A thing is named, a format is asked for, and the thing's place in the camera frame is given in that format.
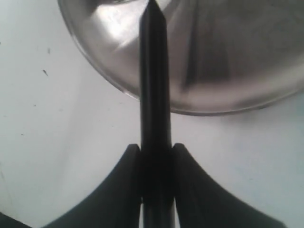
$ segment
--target stainless steel bowl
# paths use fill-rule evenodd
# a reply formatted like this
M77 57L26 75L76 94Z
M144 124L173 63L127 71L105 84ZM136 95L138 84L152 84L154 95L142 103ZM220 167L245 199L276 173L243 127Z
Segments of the stainless steel bowl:
M147 0L58 0L79 49L139 95L139 19ZM168 24L171 109L260 108L304 87L304 1L158 0Z

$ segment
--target white table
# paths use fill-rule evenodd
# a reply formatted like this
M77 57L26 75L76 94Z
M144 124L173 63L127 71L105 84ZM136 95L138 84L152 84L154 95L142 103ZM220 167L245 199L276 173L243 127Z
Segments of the white table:
M87 63L56 0L0 0L0 42L0 211L39 228L140 143L139 103ZM171 118L173 141L223 187L304 226L304 95L246 114Z

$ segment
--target white surface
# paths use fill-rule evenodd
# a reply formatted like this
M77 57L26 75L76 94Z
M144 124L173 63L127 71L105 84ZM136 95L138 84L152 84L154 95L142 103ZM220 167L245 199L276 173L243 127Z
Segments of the white surface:
M0 211L39 228L140 142L139 103L81 56L55 0L0 6ZM303 227L304 95L234 116L173 114L172 136L227 190Z

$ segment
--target reflective metal surface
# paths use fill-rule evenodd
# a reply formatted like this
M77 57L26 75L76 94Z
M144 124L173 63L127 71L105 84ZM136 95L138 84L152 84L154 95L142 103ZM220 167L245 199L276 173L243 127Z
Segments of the reflective metal surface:
M259 108L304 87L304 1L158 0L168 24L171 108L193 115ZM139 95L147 0L59 0L78 47L114 86Z

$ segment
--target dark speck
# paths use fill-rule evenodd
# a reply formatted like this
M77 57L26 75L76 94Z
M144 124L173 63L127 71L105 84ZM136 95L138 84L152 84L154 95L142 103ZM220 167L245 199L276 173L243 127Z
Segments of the dark speck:
M46 76L48 76L48 74L47 74L47 71L46 70L42 70L43 71L43 73L46 75Z

